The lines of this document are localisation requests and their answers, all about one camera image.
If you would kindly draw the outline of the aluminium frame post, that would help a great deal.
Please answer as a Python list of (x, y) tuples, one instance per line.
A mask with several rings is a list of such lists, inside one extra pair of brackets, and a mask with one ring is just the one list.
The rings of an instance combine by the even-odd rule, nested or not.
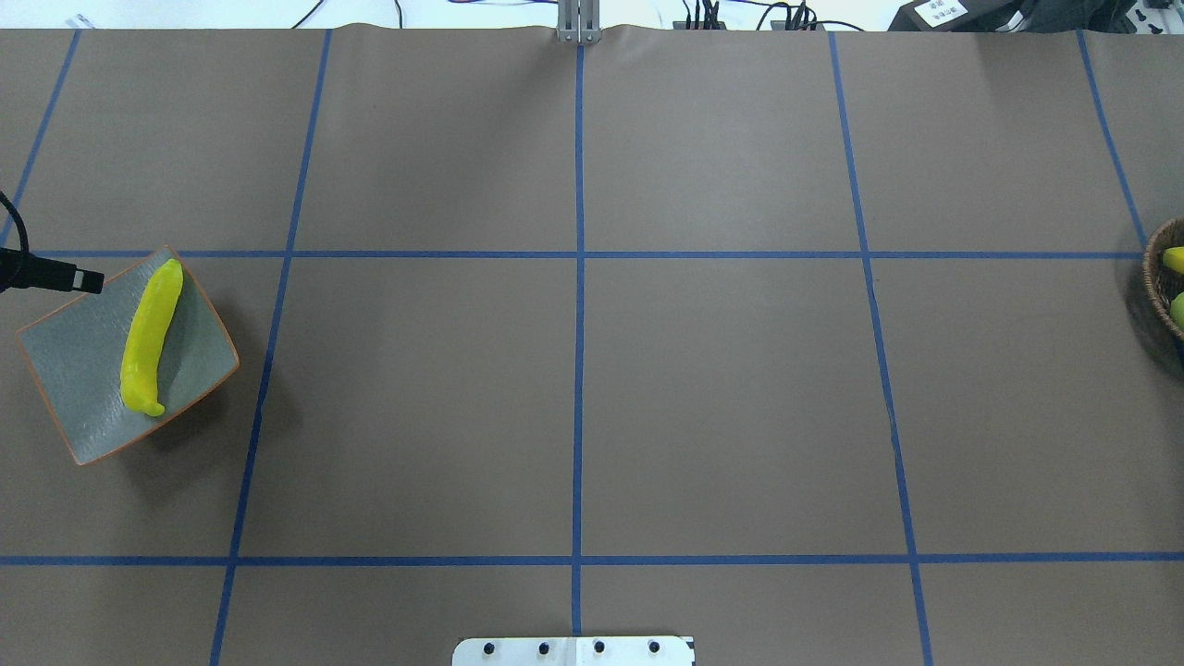
[(601, 38), (599, 0), (558, 0), (556, 39), (568, 45), (591, 45)]

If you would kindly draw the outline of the white pedestal base plate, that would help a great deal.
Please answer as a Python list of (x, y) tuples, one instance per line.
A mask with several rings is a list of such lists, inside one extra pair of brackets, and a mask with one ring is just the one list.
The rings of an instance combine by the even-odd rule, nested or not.
[(452, 665), (695, 665), (694, 639), (677, 635), (474, 638)]

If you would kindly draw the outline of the wicker fruit basket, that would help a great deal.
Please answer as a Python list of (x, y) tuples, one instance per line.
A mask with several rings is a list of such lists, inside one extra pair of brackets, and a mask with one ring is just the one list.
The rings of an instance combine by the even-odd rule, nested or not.
[(1165, 270), (1162, 265), (1160, 252), (1167, 246), (1183, 246), (1183, 216), (1175, 216), (1151, 233), (1143, 248), (1141, 260), (1143, 289), (1148, 303), (1163, 328), (1180, 345), (1183, 329), (1176, 328), (1167, 316), (1167, 305), (1183, 292), (1183, 275)]

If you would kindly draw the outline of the green apple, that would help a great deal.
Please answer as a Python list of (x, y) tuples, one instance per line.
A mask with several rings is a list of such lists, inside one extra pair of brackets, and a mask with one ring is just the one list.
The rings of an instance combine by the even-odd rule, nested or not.
[(1176, 295), (1167, 305), (1167, 316), (1178, 329), (1184, 329), (1184, 294)]

